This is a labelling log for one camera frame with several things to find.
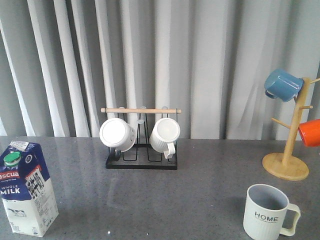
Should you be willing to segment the white HOME mug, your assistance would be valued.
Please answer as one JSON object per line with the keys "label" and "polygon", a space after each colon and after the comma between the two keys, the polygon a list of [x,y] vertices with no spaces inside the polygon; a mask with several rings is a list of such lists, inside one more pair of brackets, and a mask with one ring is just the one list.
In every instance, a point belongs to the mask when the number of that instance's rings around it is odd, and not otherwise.
{"label": "white HOME mug", "polygon": [[[295,212],[292,227],[284,228],[287,211]],[[246,192],[243,228],[253,240],[276,240],[280,235],[293,236],[301,217],[300,208],[287,195],[267,184],[251,185]]]}

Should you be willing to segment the blue white milk carton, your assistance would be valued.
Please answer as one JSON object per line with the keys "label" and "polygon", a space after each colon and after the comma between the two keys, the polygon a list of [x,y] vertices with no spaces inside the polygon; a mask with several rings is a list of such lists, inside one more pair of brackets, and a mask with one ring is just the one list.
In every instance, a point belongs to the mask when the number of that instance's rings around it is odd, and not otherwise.
{"label": "blue white milk carton", "polygon": [[14,233],[45,235],[59,211],[39,143],[11,141],[0,156],[0,195]]}

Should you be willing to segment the white ribbed mug on rack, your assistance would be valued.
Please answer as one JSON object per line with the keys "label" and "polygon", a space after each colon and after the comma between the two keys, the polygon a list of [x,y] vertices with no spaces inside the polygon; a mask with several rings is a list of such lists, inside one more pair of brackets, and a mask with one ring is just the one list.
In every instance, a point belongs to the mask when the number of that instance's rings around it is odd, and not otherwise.
{"label": "white ribbed mug on rack", "polygon": [[163,153],[166,159],[171,159],[176,153],[175,142],[180,133],[180,126],[174,119],[161,118],[153,127],[149,138],[150,145],[155,151]]}

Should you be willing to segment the white smooth mug on rack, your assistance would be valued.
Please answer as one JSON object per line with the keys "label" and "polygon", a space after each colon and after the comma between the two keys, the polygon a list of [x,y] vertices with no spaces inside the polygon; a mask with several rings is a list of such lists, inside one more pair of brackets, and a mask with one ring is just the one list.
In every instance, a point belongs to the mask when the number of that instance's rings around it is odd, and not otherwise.
{"label": "white smooth mug on rack", "polygon": [[136,131],[123,119],[110,118],[100,127],[99,138],[105,146],[126,152],[136,142]]}

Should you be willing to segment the grey white curtain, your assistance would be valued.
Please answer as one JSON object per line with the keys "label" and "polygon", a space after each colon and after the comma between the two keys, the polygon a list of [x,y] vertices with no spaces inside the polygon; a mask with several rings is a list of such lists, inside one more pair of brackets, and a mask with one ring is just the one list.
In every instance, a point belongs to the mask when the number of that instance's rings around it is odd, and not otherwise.
{"label": "grey white curtain", "polygon": [[317,0],[3,0],[0,133],[97,137],[108,108],[179,108],[188,139],[284,140],[281,68],[320,76]]}

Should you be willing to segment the blue mug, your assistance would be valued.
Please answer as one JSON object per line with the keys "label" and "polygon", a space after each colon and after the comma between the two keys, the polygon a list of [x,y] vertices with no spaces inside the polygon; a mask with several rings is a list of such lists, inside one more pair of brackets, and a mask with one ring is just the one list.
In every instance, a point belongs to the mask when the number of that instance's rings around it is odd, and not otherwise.
{"label": "blue mug", "polygon": [[264,83],[265,95],[271,99],[279,98],[286,103],[298,96],[303,85],[302,78],[278,68],[268,76]]}

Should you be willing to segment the wooden mug tree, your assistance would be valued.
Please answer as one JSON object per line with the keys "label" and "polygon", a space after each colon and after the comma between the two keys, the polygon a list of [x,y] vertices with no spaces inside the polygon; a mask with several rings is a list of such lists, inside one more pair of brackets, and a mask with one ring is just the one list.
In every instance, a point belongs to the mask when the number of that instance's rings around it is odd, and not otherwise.
{"label": "wooden mug tree", "polygon": [[311,84],[314,84],[319,80],[319,78],[315,80],[312,80],[308,77],[303,78],[303,87],[298,93],[298,95],[294,98],[295,107],[293,110],[290,125],[287,125],[275,118],[272,119],[276,123],[281,124],[289,129],[289,134],[284,147],[284,152],[269,153],[265,155],[262,159],[262,165],[264,169],[268,173],[278,178],[288,181],[300,181],[304,180],[309,175],[309,168],[307,164],[303,162],[301,159],[293,156],[292,153],[294,150],[303,110],[312,108],[311,105],[305,105],[309,87]]}

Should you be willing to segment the orange mug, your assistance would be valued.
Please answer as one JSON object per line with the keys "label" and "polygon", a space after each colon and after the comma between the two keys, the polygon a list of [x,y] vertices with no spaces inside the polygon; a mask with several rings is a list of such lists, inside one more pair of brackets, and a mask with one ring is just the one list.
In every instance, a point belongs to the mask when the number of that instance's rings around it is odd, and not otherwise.
{"label": "orange mug", "polygon": [[298,132],[305,146],[318,147],[320,145],[320,119],[300,123]]}

